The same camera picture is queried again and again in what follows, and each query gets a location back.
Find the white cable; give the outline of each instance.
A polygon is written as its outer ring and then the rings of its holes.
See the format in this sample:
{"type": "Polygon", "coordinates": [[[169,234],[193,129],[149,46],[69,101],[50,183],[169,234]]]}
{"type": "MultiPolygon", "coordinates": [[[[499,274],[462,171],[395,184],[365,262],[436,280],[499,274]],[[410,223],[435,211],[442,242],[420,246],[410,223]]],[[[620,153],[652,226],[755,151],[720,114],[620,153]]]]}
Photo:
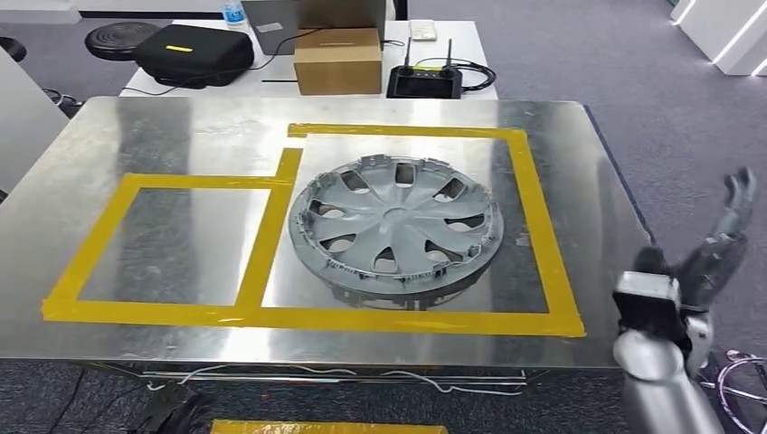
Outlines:
{"type": "Polygon", "coordinates": [[[722,409],[725,413],[727,413],[727,416],[730,417],[730,419],[733,421],[733,423],[741,429],[742,432],[746,434],[754,434],[753,431],[751,431],[740,419],[738,419],[737,416],[735,416],[735,413],[730,408],[730,404],[727,402],[727,399],[724,396],[725,393],[725,386],[724,382],[727,379],[727,375],[730,374],[730,372],[744,364],[749,363],[759,363],[759,364],[767,364],[767,358],[763,357],[744,357],[743,359],[736,360],[732,363],[729,363],[724,368],[722,368],[721,371],[719,371],[719,374],[716,376],[716,395],[719,397],[719,403],[722,404],[722,409]]]}
{"type": "Polygon", "coordinates": [[[450,393],[453,391],[466,392],[466,393],[481,393],[486,395],[500,395],[500,396],[519,396],[522,392],[496,392],[496,391],[484,391],[480,389],[464,389],[462,387],[450,386],[447,389],[442,389],[440,385],[432,379],[423,377],[417,373],[410,373],[408,371],[389,371],[388,373],[382,373],[381,375],[406,375],[408,377],[416,378],[422,382],[427,382],[434,386],[438,391],[442,393],[450,393]]]}
{"type": "MultiPolygon", "coordinates": [[[[700,382],[699,384],[701,386],[707,388],[707,389],[716,389],[716,384],[714,384],[712,382],[700,382]]],[[[738,389],[735,389],[735,388],[732,388],[732,387],[728,387],[728,386],[724,387],[724,391],[729,393],[729,394],[731,394],[731,395],[733,395],[733,396],[737,396],[739,398],[746,398],[746,399],[749,399],[749,400],[757,401],[760,404],[767,405],[767,398],[765,398],[763,396],[754,395],[753,393],[740,391],[738,389]]]]}
{"type": "Polygon", "coordinates": [[[312,369],[307,366],[301,366],[299,364],[289,364],[287,366],[288,368],[298,368],[303,369],[304,371],[307,371],[309,373],[348,373],[349,375],[357,375],[356,372],[350,371],[348,369],[326,369],[326,370],[319,370],[319,369],[312,369]]]}
{"type": "MultiPolygon", "coordinates": [[[[215,366],[207,366],[205,368],[200,368],[200,369],[198,369],[196,371],[191,371],[183,379],[181,379],[180,382],[177,382],[176,384],[178,384],[178,385],[185,384],[186,382],[191,380],[192,377],[194,377],[198,373],[205,373],[207,371],[213,371],[213,370],[216,370],[216,369],[222,369],[222,368],[226,368],[226,367],[229,367],[229,365],[228,364],[217,364],[215,366]]],[[[147,389],[149,389],[152,392],[157,392],[160,389],[164,389],[165,387],[166,386],[164,384],[160,384],[159,386],[153,386],[152,382],[149,382],[149,384],[147,384],[147,389]]]]}
{"type": "MultiPolygon", "coordinates": [[[[188,373],[180,382],[177,384],[181,385],[189,380],[191,380],[195,375],[198,373],[204,373],[207,371],[213,371],[216,369],[226,368],[228,367],[228,364],[219,364],[216,366],[208,366],[206,368],[200,368],[196,371],[192,371],[188,373]]],[[[326,369],[326,370],[320,370],[320,369],[313,369],[309,368],[307,366],[301,366],[299,364],[289,364],[286,367],[288,368],[297,368],[301,369],[310,373],[347,373],[349,375],[357,375],[356,372],[349,370],[349,369],[326,369]]],[[[442,393],[450,393],[450,392],[466,392],[466,393],[480,393],[480,394],[486,394],[486,395],[499,395],[499,396],[519,396],[522,394],[522,392],[497,392],[497,391],[486,391],[481,389],[465,389],[463,387],[457,387],[457,386],[449,386],[447,389],[443,389],[439,383],[435,382],[434,380],[424,377],[422,375],[419,375],[417,373],[411,373],[408,371],[389,371],[387,373],[382,373],[381,375],[405,375],[408,377],[412,377],[418,380],[421,380],[422,382],[427,382],[428,384],[431,384],[434,386],[438,391],[442,393]]],[[[152,392],[159,391],[160,389],[163,389],[166,387],[164,384],[161,384],[159,386],[153,386],[152,382],[149,382],[147,384],[147,389],[149,389],[152,392]]]]}

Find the black case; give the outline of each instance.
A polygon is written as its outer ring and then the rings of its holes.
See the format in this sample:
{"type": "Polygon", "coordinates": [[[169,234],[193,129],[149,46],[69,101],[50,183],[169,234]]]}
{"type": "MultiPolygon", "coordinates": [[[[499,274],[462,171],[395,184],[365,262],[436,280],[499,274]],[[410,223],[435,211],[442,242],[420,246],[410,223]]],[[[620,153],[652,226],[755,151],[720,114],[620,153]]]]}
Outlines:
{"type": "Polygon", "coordinates": [[[251,38],[240,32],[171,24],[134,51],[138,66],[167,86],[226,86],[253,64],[251,38]]]}

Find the metal tabletop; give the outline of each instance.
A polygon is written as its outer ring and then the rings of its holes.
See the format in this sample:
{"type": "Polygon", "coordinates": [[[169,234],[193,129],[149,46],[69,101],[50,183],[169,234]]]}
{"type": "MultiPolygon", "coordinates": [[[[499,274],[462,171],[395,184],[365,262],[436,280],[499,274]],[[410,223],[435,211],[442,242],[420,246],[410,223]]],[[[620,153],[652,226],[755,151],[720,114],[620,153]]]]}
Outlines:
{"type": "Polygon", "coordinates": [[[4,358],[600,368],[649,235],[577,103],[98,98],[0,206],[0,240],[4,358]],[[426,312],[339,297],[290,242],[289,199],[378,154],[447,162],[503,215],[490,267],[426,312]],[[541,265],[546,227],[566,273],[541,265]],[[526,326],[560,310],[545,281],[569,282],[581,332],[526,326]]]}

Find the white desk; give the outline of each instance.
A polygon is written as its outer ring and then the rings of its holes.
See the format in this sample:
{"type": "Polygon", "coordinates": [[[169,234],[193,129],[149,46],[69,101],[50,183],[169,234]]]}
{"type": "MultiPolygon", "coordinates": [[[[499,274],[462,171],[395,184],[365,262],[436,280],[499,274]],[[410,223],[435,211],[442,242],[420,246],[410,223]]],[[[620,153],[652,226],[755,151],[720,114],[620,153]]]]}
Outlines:
{"type": "MultiPolygon", "coordinates": [[[[225,29],[226,24],[218,20],[177,20],[174,24],[197,25],[225,29]]],[[[448,40],[453,40],[453,58],[473,61],[480,65],[487,65],[482,44],[479,42],[477,27],[471,21],[439,21],[435,23],[438,40],[435,42],[413,42],[411,48],[411,63],[430,57],[445,57],[448,52],[448,40]]],[[[410,27],[406,21],[386,22],[386,39],[407,42],[410,36],[410,27]]],[[[269,56],[263,54],[255,35],[251,33],[253,50],[256,52],[254,65],[262,65],[269,56]]],[[[386,83],[389,80],[389,71],[401,65],[404,60],[405,47],[386,44],[383,48],[382,62],[382,90],[385,94],[386,83]]],[[[427,65],[441,65],[440,61],[425,63],[427,65]]],[[[269,66],[260,71],[247,71],[229,86],[216,88],[209,86],[203,90],[176,89],[167,93],[169,97],[301,97],[297,83],[264,83],[262,80],[295,80],[296,72],[293,69],[293,56],[277,56],[269,66]]],[[[480,83],[484,76],[472,71],[464,72],[464,83],[480,83]]],[[[149,77],[139,69],[126,87],[141,89],[151,93],[159,93],[168,90],[167,86],[157,84],[155,79],[149,77]]],[[[345,95],[347,98],[385,98],[385,95],[345,95]]],[[[123,90],[121,97],[146,96],[133,90],[123,90]]],[[[496,89],[490,86],[479,92],[470,92],[463,96],[464,99],[498,99],[496,89]]]]}

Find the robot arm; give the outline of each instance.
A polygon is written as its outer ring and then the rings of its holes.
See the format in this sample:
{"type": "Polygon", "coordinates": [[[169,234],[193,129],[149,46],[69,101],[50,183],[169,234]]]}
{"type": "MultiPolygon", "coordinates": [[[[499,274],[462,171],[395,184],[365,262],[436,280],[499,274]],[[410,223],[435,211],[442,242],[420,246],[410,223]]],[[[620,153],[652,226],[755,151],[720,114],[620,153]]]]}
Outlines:
{"type": "Polygon", "coordinates": [[[756,181],[744,168],[725,185],[724,217],[687,259],[670,267],[660,249],[646,248],[613,293],[622,332],[613,355],[633,432],[724,433],[696,377],[713,341],[709,308],[743,260],[756,181]]]}

